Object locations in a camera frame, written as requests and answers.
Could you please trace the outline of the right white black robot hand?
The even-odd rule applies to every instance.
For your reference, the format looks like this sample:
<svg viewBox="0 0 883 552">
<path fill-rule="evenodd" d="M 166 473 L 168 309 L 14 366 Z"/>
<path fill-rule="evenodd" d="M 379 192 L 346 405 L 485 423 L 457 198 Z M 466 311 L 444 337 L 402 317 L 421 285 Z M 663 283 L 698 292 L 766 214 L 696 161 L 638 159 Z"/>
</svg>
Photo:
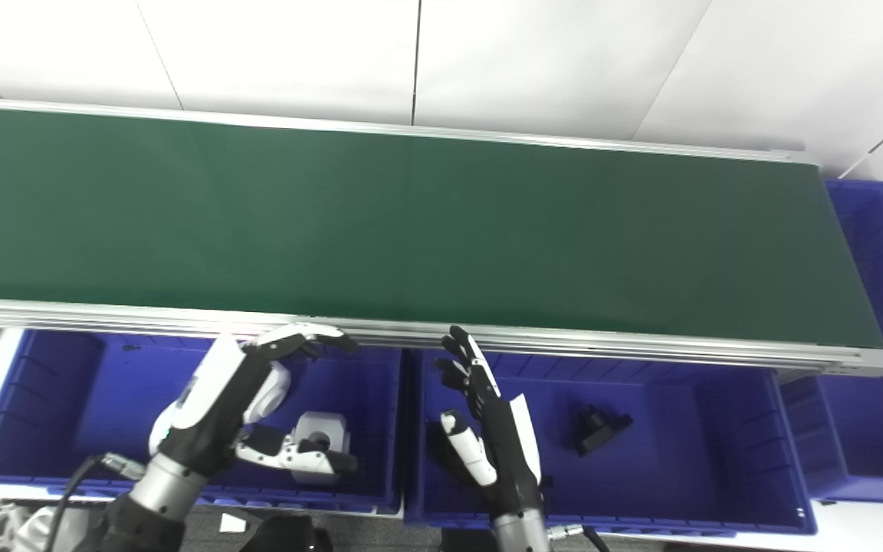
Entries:
<svg viewBox="0 0 883 552">
<path fill-rule="evenodd" d="M 468 409 L 438 416 L 457 467 L 481 489 L 491 520 L 540 516 L 542 462 L 528 399 L 504 397 L 486 354 L 463 327 L 452 325 L 441 345 L 449 354 L 435 361 L 441 383 L 462 395 Z"/>
</svg>

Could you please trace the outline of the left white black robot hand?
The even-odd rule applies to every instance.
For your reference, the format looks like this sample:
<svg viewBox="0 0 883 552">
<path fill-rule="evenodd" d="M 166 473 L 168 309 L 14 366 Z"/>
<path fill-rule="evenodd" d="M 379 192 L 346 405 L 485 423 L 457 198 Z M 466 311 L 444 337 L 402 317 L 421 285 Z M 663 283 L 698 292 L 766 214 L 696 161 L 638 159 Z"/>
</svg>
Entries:
<svg viewBox="0 0 883 552">
<path fill-rule="evenodd" d="M 256 424 L 279 404 L 274 391 L 284 378 L 277 365 L 298 352 L 318 356 L 315 342 L 358 349 L 346 332 L 319 323 L 285 324 L 245 342 L 218 336 L 169 409 L 169 428 L 147 475 L 207 480 L 236 460 L 301 474 L 356 474 L 354 455 Z"/>
</svg>

